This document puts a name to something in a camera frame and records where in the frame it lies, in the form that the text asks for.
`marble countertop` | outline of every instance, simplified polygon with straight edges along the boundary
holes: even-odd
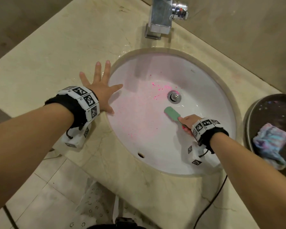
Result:
[[[128,52],[161,47],[172,54],[182,51],[213,70],[235,100],[241,120],[256,100],[279,93],[175,23],[162,40],[146,39],[148,14],[149,6],[141,0],[72,1],[0,59],[0,109],[18,116],[42,106],[60,89],[80,85],[79,71],[92,79],[96,61],[114,64]],[[125,149],[105,113],[92,129],[84,148],[66,156],[162,228],[193,227],[225,177],[224,172],[178,177],[149,167]],[[258,228],[229,180],[198,227]]]

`wall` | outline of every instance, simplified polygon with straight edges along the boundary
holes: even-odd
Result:
[[[0,58],[72,0],[0,0]]]
[[[286,0],[179,1],[189,17],[178,24],[286,93]]]

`sink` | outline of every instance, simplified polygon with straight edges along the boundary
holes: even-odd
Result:
[[[109,85],[124,84],[110,104],[115,114],[108,120],[115,134],[137,159],[161,172],[203,175],[221,169],[210,152],[213,166],[191,164],[188,148],[195,146],[180,123],[164,114],[168,106],[181,116],[196,114],[221,122],[235,139],[235,115],[225,92],[204,70],[187,59],[166,53],[145,53],[123,61],[112,74]],[[168,93],[178,93],[181,101],[170,101]]]

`faucet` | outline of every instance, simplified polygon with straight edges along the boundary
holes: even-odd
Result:
[[[153,0],[149,22],[145,28],[145,38],[161,40],[161,34],[169,34],[173,19],[186,20],[187,5],[173,0]]]

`forearm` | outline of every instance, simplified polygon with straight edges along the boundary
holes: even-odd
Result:
[[[73,114],[49,104],[0,124],[0,208],[72,125]]]
[[[210,145],[260,228],[286,228],[286,177],[223,133]]]

